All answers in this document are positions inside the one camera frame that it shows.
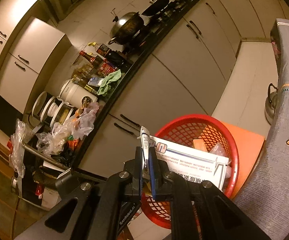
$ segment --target orange object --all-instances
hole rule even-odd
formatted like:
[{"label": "orange object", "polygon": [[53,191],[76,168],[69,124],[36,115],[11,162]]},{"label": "orange object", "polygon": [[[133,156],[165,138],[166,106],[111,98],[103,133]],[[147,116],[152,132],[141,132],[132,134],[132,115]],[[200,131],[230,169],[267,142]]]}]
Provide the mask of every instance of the orange object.
[{"label": "orange object", "polygon": [[194,139],[192,141],[192,148],[194,148],[196,150],[201,150],[203,152],[208,152],[203,139]]},{"label": "orange object", "polygon": [[239,154],[239,174],[236,186],[230,198],[234,198],[247,178],[251,174],[257,160],[260,156],[264,143],[262,135],[249,132],[234,125],[222,122],[232,134]]}]

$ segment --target gray fabric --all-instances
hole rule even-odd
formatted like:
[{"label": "gray fabric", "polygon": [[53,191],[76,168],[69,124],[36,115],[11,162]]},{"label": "gray fabric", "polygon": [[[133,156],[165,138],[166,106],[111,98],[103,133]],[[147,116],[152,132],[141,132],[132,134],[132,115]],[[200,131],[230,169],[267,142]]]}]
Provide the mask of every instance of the gray fabric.
[{"label": "gray fabric", "polygon": [[[277,19],[277,22],[289,23]],[[277,109],[266,142],[266,153],[234,199],[272,240],[289,233],[289,26],[277,25],[281,49]]]}]

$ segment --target orange board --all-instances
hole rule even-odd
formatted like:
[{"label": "orange board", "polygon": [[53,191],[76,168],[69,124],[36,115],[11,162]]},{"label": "orange board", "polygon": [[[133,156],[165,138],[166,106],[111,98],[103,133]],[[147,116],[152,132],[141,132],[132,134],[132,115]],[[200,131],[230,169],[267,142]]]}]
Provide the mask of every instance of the orange board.
[{"label": "orange board", "polygon": [[258,160],[262,145],[264,143],[264,137],[234,125],[225,122],[222,123],[232,134],[239,154],[238,181],[231,195],[231,198],[234,198],[249,177],[255,163]]}]

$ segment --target black countertop edge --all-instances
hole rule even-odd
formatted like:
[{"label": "black countertop edge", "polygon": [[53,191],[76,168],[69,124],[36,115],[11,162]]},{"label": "black countertop edge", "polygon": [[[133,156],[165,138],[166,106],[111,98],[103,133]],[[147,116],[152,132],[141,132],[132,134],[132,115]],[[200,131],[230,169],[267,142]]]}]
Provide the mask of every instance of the black countertop edge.
[{"label": "black countertop edge", "polygon": [[196,5],[200,0],[192,0],[188,2],[184,8],[174,16],[174,19],[170,22],[168,22],[165,26],[165,28],[157,35],[156,39],[153,41],[151,46],[147,46],[147,49],[145,49],[138,60],[131,66],[130,70],[126,73],[124,78],[121,80],[121,82],[118,84],[110,98],[108,99],[107,103],[103,107],[100,114],[97,116],[95,122],[94,122],[94,130],[79,144],[78,148],[76,149],[75,157],[72,161],[71,168],[74,172],[79,173],[82,177],[89,178],[89,179],[96,179],[97,181],[106,180],[106,178],[92,174],[88,171],[84,171],[78,168],[84,154],[86,153],[89,145],[91,144],[94,136],[96,135],[97,131],[99,130],[102,122],[105,120],[107,115],[109,114],[109,111],[111,107],[114,105],[115,101],[118,99],[118,97],[121,95],[124,88],[127,86],[127,84],[130,82],[130,80],[133,78],[133,76],[136,74],[136,72],[139,70],[141,65],[145,62],[145,60],[149,57],[149,55],[154,51],[154,49],[157,47],[157,45],[162,41],[162,39],[171,31],[171,29],[178,23],[178,21],[194,6]]}]

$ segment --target bottle label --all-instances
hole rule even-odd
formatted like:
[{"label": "bottle label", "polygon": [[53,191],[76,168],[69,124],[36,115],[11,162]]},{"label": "bottle label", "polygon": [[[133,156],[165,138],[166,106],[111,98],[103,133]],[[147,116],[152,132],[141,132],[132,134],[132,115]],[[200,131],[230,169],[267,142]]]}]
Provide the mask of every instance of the bottle label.
[{"label": "bottle label", "polygon": [[110,50],[111,49],[109,47],[107,47],[105,44],[102,44],[96,52],[102,57],[105,57]]},{"label": "bottle label", "polygon": [[108,65],[106,62],[104,62],[101,67],[99,68],[99,72],[102,73],[103,75],[107,76],[112,72],[115,72],[116,70]]}]

